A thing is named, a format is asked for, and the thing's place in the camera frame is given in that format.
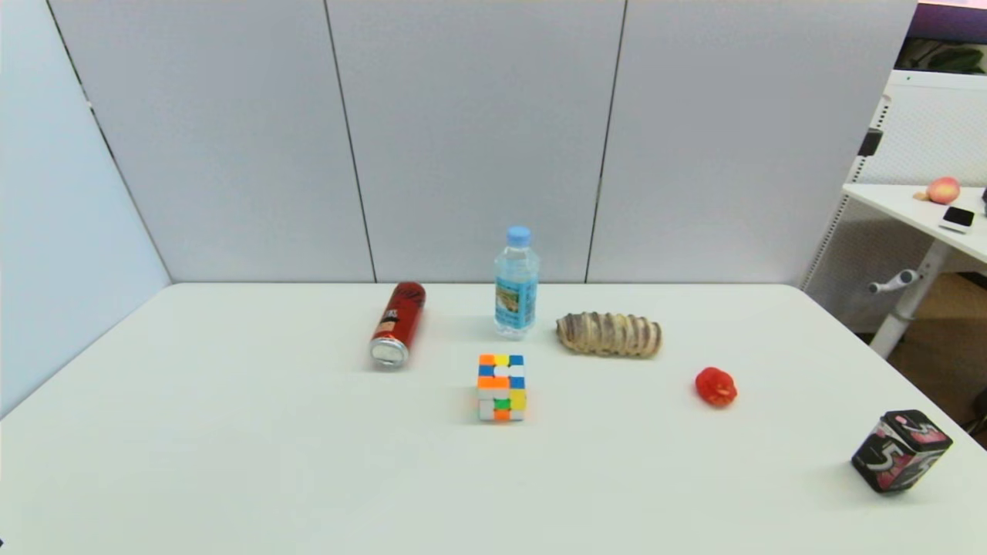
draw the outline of panel seam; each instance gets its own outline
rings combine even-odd
[[[155,256],[158,257],[158,261],[161,262],[161,267],[165,271],[165,275],[168,276],[169,283],[175,283],[175,278],[172,276],[171,270],[168,269],[168,263],[165,262],[165,257],[161,256],[161,249],[158,248],[157,241],[154,240],[154,235],[151,234],[151,228],[147,226],[147,220],[144,219],[144,214],[140,211],[140,206],[137,205],[137,201],[133,197],[133,191],[130,190],[130,184],[127,182],[123,170],[120,169],[119,162],[116,161],[116,155],[114,154],[113,148],[110,146],[110,141],[107,139],[107,134],[103,131],[103,125],[100,123],[100,118],[96,115],[96,109],[93,107],[92,101],[89,100],[89,94],[86,92],[86,86],[82,83],[82,77],[79,75],[79,69],[75,66],[75,60],[72,59],[72,52],[68,48],[68,42],[65,41],[65,35],[62,33],[61,26],[58,25],[58,18],[55,17],[55,11],[51,7],[50,0],[45,0],[44,4],[48,8],[48,14],[51,16],[52,22],[55,24],[55,31],[58,33],[58,39],[61,40],[62,48],[65,49],[65,55],[68,57],[68,63],[72,66],[72,72],[75,73],[75,80],[79,83],[79,89],[82,90],[82,96],[86,100],[86,106],[89,108],[89,113],[93,116],[93,122],[96,123],[96,129],[100,132],[100,137],[103,138],[103,144],[107,147],[107,152],[110,154],[110,159],[114,163],[114,168],[116,169],[116,174],[119,175],[120,181],[123,183],[123,189],[126,191],[127,197],[130,199],[130,205],[133,206],[134,212],[137,214],[137,219],[140,220],[140,225],[144,229],[144,234],[147,236],[147,240],[151,243],[151,248],[154,249]]]
[[[589,228],[589,251],[586,253],[586,273],[582,282],[589,283],[589,264],[593,260],[593,239],[596,236],[596,216],[600,212],[600,193],[603,191],[603,170],[607,162],[607,145],[610,142],[610,122],[614,114],[614,97],[617,94],[617,73],[620,71],[620,56],[624,48],[624,27],[627,25],[627,5],[629,0],[624,0],[624,13],[620,20],[620,36],[617,39],[617,60],[614,62],[614,79],[610,87],[610,107],[607,109],[607,126],[603,133],[603,154],[600,157],[600,175],[596,181],[596,201],[593,204],[593,223]]]
[[[360,174],[356,169],[356,149],[353,148],[353,134],[349,130],[349,113],[346,110],[346,96],[342,93],[342,77],[340,75],[340,61],[336,56],[336,40],[333,37],[333,23],[329,17],[329,2],[323,0],[322,7],[326,12],[326,29],[329,30],[329,47],[333,51],[333,66],[336,69],[336,83],[340,88],[340,104],[342,104],[342,121],[346,126],[346,141],[349,143],[349,160],[353,165],[353,179],[356,181],[356,197],[360,201],[360,215],[363,216],[363,233],[367,239],[367,254],[370,256],[370,272],[373,274],[373,281],[377,283],[377,267],[373,260],[373,247],[370,245],[370,227],[367,225],[367,211],[363,205],[363,189],[360,187]]]

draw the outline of blue bottle cap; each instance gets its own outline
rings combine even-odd
[[[523,225],[512,225],[507,228],[507,246],[524,248],[531,245],[531,230]]]

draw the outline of small white device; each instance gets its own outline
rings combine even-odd
[[[940,227],[959,233],[966,233],[972,225],[973,212],[955,206],[947,208],[946,213],[943,214],[943,221],[939,222]]]

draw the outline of can lid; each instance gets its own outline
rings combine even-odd
[[[370,342],[370,356],[384,366],[398,367],[408,360],[408,348],[394,338],[377,338]]]
[[[942,451],[952,445],[952,439],[922,411],[890,411],[884,414],[884,421],[915,452]]]

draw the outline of peach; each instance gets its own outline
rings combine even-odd
[[[959,181],[951,177],[938,178],[929,185],[926,193],[932,202],[949,204],[959,197]]]

